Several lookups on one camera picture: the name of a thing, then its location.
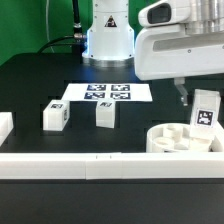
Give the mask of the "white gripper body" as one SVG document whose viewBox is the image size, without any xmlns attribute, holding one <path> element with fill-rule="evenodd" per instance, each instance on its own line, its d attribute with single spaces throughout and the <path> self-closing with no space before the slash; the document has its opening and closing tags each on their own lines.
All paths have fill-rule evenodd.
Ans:
<svg viewBox="0 0 224 224">
<path fill-rule="evenodd" d="M 138 14 L 141 80 L 224 73 L 224 0 L 159 0 Z"/>
</svg>

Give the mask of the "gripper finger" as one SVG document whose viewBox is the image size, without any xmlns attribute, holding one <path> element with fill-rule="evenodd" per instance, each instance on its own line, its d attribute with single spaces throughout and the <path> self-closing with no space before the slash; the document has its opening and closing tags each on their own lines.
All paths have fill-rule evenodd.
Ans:
<svg viewBox="0 0 224 224">
<path fill-rule="evenodd" d="M 179 77 L 174 79 L 174 85 L 181 95 L 181 101 L 184 106 L 188 105 L 188 92 L 185 88 L 185 78 Z"/>
</svg>

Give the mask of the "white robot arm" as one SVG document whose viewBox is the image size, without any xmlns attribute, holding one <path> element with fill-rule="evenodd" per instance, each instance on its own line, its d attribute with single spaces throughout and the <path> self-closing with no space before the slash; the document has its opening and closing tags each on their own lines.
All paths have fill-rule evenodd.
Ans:
<svg viewBox="0 0 224 224">
<path fill-rule="evenodd" d="M 224 73 L 224 0 L 158 0 L 128 22 L 129 0 L 93 0 L 83 60 L 102 67 L 134 64 L 141 80 L 169 79 L 183 96 L 188 76 Z"/>
</svg>

